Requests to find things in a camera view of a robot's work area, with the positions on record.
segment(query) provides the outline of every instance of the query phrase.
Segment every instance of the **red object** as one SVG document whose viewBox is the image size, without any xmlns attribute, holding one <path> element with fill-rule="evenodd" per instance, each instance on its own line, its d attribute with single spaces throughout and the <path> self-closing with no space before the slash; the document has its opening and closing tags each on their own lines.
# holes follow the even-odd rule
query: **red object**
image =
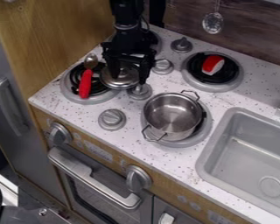
<svg viewBox="0 0 280 224">
<path fill-rule="evenodd" d="M 85 70 L 80 79 L 79 96 L 82 99 L 87 99 L 91 91 L 91 80 L 94 72 L 90 69 Z"/>
<path fill-rule="evenodd" d="M 210 55 L 206 58 L 202 65 L 202 72 L 205 74 L 213 75 L 222 69 L 224 59 L 219 55 Z"/>
</svg>

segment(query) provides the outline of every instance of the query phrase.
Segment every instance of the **silver pot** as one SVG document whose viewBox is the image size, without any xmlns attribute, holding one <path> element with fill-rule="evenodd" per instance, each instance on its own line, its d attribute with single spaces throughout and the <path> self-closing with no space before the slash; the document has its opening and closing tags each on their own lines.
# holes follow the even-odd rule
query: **silver pot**
<svg viewBox="0 0 280 224">
<path fill-rule="evenodd" d="M 197 99 L 193 100 L 184 92 L 195 93 Z M 149 142 L 158 142 L 161 139 L 178 141 L 189 137 L 202 119 L 199 99 L 198 94 L 191 90 L 152 97 L 143 108 L 143 116 L 148 123 L 142 130 L 144 138 Z M 156 138 L 149 138 L 146 131 Z"/>
</svg>

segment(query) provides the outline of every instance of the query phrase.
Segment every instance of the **wall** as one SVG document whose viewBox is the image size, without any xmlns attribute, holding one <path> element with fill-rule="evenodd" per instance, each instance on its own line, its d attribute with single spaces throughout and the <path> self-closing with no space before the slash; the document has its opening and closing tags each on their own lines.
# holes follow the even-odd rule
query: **wall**
<svg viewBox="0 0 280 224">
<path fill-rule="evenodd" d="M 165 27 L 280 65 L 280 5 L 261 0 L 221 0 L 222 33 L 211 35 L 201 25 L 214 11 L 214 0 L 167 0 Z"/>
</svg>

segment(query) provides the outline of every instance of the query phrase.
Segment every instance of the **speckled countertop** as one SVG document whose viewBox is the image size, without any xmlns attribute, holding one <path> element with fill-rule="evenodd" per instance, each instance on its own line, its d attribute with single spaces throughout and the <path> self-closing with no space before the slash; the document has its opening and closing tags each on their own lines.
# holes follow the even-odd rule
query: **speckled countertop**
<svg viewBox="0 0 280 224">
<path fill-rule="evenodd" d="M 147 82 L 152 85 L 154 95 L 163 92 L 180 92 L 183 89 L 192 89 L 199 93 L 200 99 L 208 106 L 213 117 L 212 132 L 203 142 L 184 149 L 170 149 L 146 142 L 141 134 L 140 123 L 141 110 L 145 101 L 134 101 L 127 96 L 125 91 L 122 91 L 116 98 L 101 103 L 99 106 L 79 105 L 67 100 L 60 92 L 60 76 L 31 97 L 30 104 L 80 131 L 108 143 L 121 153 L 162 172 L 169 178 L 178 181 L 182 186 L 248 221 L 280 224 L 280 218 L 203 181 L 195 171 L 196 160 L 228 109 L 245 108 L 262 116 L 279 120 L 274 114 L 280 102 L 280 66 L 193 38 L 189 38 L 193 43 L 193 50 L 189 53 L 178 54 L 171 50 L 170 43 L 174 39 L 180 39 L 182 35 L 157 27 L 153 27 L 153 30 L 163 40 L 162 52 L 157 58 L 171 60 L 175 65 L 175 70 L 168 75 L 151 73 Z M 242 84 L 235 90 L 212 94 L 194 89 L 185 83 L 180 72 L 182 62 L 191 54 L 204 51 L 224 53 L 236 59 L 245 73 Z M 102 58 L 100 47 L 96 47 L 92 52 L 96 53 L 99 59 Z M 125 113 L 128 121 L 124 128 L 109 132 L 99 126 L 98 116 L 106 109 L 120 109 Z"/>
</svg>

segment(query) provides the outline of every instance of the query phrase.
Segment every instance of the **sink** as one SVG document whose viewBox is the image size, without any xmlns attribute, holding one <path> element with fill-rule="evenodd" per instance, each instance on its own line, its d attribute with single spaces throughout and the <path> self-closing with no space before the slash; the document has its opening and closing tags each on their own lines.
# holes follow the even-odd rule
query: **sink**
<svg viewBox="0 0 280 224">
<path fill-rule="evenodd" d="M 280 217 L 280 122 L 231 108 L 196 170 L 205 181 Z"/>
</svg>

